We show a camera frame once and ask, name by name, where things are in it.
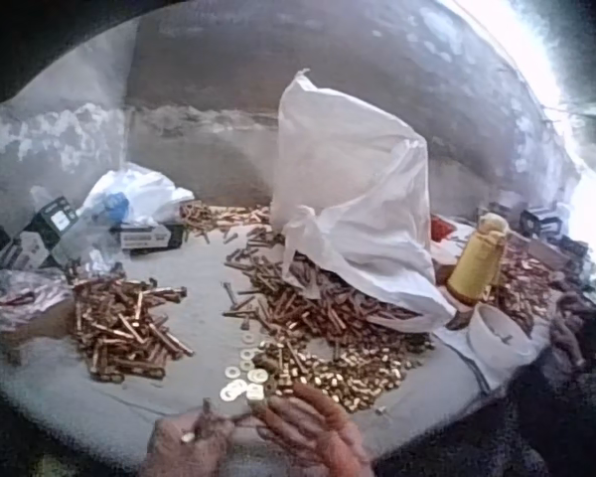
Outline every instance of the metal washer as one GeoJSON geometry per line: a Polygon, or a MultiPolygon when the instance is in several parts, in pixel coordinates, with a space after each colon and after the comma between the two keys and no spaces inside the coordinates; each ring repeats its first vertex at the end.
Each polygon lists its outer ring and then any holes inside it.
{"type": "Polygon", "coordinates": [[[265,390],[263,386],[251,383],[247,385],[247,399],[248,400],[264,400],[265,390]]]}
{"type": "Polygon", "coordinates": [[[235,380],[240,376],[240,369],[236,366],[228,366],[225,368],[225,376],[231,380],[235,380]]]}
{"type": "Polygon", "coordinates": [[[245,371],[246,373],[253,370],[255,365],[252,361],[243,360],[240,362],[240,370],[245,371]]]}
{"type": "Polygon", "coordinates": [[[225,386],[225,389],[229,390],[235,398],[238,398],[247,391],[247,382],[245,380],[234,380],[225,386]]]}
{"type": "Polygon", "coordinates": [[[253,333],[243,333],[242,342],[245,345],[253,345],[256,342],[256,337],[253,335],[253,333]]]}
{"type": "Polygon", "coordinates": [[[256,356],[256,353],[258,353],[258,350],[240,350],[240,358],[243,361],[251,361],[253,357],[256,356]]]}
{"type": "Polygon", "coordinates": [[[269,374],[260,368],[256,368],[247,373],[247,378],[257,385],[262,385],[269,379],[269,374]]]}
{"type": "Polygon", "coordinates": [[[223,388],[221,390],[221,399],[222,400],[227,401],[227,402],[232,402],[236,398],[238,398],[238,396],[232,390],[230,390],[228,388],[223,388]]]}

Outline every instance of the clear plastic bag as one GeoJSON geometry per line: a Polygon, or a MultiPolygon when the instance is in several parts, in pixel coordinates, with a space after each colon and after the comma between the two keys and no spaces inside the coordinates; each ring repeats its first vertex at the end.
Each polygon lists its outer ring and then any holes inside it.
{"type": "Polygon", "coordinates": [[[73,291],[58,268],[0,270],[0,332],[16,331],[72,299],[73,291]]]}

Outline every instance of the white plastic bag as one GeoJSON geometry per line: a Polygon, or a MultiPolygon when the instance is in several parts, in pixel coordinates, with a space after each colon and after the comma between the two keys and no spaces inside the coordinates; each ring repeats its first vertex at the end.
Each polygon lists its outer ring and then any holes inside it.
{"type": "Polygon", "coordinates": [[[93,208],[105,196],[119,192],[126,196],[130,206],[124,222],[145,226],[176,221],[179,205],[195,198],[191,191],[176,187],[160,172],[129,163],[124,169],[101,176],[78,212],[93,208]]]}
{"type": "Polygon", "coordinates": [[[303,73],[279,111],[272,225],[296,251],[358,290],[422,316],[400,331],[445,325],[455,309],[434,285],[426,141],[357,98],[315,87],[303,73]]]}

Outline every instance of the white container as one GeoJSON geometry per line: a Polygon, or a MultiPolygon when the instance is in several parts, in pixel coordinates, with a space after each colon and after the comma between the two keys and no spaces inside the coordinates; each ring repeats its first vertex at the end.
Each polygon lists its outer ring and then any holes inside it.
{"type": "Polygon", "coordinates": [[[534,359],[534,345],[507,314],[494,306],[478,304],[468,328],[477,357],[491,369],[509,373],[534,359]]]}

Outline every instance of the white paper bag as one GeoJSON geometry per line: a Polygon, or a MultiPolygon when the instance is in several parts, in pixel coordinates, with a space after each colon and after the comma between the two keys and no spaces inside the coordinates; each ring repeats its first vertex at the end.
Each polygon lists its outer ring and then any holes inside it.
{"type": "Polygon", "coordinates": [[[279,110],[272,225],[296,251],[358,290],[445,325],[455,309],[434,285],[426,141],[403,121],[299,73],[279,110]]]}

